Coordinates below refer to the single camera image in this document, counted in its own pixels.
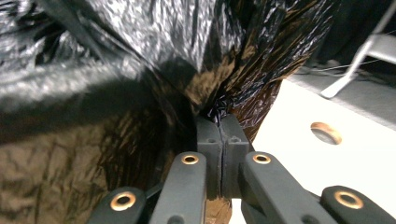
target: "white surface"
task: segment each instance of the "white surface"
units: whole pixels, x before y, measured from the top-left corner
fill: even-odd
[[[333,146],[311,132],[332,125],[343,142]],[[271,153],[311,192],[342,185],[355,189],[396,217],[396,132],[285,80],[253,143]],[[233,200],[230,223],[244,223]]]

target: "trash bag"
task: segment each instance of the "trash bag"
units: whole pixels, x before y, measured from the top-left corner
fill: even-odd
[[[252,140],[337,6],[0,0],[0,223],[84,223],[110,190],[164,181],[198,114]]]

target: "crumpled plastic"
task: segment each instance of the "crumpled plastic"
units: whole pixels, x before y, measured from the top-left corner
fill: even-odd
[[[194,118],[250,140],[337,1],[0,0],[0,223],[83,223],[196,149]]]

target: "gray floor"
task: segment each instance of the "gray floor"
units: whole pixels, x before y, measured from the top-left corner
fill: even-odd
[[[293,75],[288,80],[319,94],[337,78],[311,73],[310,75]],[[332,98],[332,101],[396,131],[395,99],[395,88],[358,78]]]

